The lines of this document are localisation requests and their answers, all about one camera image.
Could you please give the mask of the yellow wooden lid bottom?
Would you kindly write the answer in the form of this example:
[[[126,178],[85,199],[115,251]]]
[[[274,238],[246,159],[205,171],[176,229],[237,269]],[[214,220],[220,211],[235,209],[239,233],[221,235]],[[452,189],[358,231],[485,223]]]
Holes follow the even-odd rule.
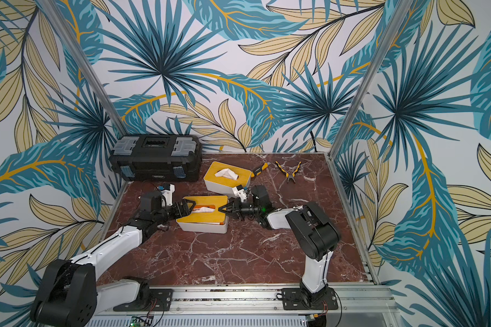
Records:
[[[225,224],[226,215],[219,208],[228,204],[227,196],[186,196],[184,200],[192,200],[195,205],[191,214],[178,219],[178,223]]]

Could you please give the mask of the white tissue box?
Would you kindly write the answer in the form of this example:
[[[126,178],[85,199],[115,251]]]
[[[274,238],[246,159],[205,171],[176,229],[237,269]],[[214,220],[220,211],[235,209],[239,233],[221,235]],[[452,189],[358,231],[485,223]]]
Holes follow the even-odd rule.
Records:
[[[229,225],[229,219],[226,217],[222,223],[199,223],[199,222],[180,222],[177,220],[180,228],[185,232],[201,232],[212,234],[226,234]]]
[[[229,169],[237,175],[237,179],[229,179],[226,177],[217,177],[219,171]],[[252,172],[250,170],[224,164],[221,162],[213,162],[207,170],[203,180],[206,188],[210,192],[218,193],[221,195],[233,197],[233,188],[242,186],[244,188],[249,187]]]

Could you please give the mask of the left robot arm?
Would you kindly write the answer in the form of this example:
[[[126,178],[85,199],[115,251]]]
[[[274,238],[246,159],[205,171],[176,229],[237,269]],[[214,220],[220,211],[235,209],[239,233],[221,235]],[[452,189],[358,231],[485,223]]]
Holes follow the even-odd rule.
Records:
[[[108,309],[153,306],[156,301],[144,279],[126,278],[103,286],[97,281],[161,227],[192,213],[195,201],[173,202],[173,193],[169,187],[142,195],[139,208],[116,233],[69,260],[50,263],[31,305],[30,320],[49,326],[85,326],[95,314]]]

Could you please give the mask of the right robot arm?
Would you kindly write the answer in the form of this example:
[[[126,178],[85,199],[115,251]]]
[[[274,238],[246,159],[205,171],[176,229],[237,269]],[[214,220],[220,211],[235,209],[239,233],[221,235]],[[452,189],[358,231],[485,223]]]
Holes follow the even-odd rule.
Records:
[[[282,292],[282,299],[306,308],[335,301],[328,285],[327,272],[334,251],[341,240],[325,211],[316,202],[291,208],[275,208],[262,185],[245,191],[237,188],[236,198],[218,208],[234,219],[252,218],[268,230],[291,230],[306,255],[304,274],[295,295]]]

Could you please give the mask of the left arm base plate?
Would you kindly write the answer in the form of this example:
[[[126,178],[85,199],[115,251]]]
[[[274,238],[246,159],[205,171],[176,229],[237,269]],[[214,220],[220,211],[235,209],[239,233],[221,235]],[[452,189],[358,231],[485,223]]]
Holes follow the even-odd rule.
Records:
[[[173,298],[173,289],[151,288],[140,291],[136,300],[118,305],[114,312],[129,311],[169,311]]]

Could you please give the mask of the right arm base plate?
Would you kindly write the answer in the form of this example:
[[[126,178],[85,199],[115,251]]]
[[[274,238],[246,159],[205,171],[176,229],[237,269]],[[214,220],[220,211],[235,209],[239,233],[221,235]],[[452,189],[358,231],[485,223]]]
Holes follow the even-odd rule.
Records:
[[[305,288],[283,288],[276,294],[282,301],[285,311],[327,311],[339,309],[338,297],[331,287],[325,287],[317,293],[310,293]]]

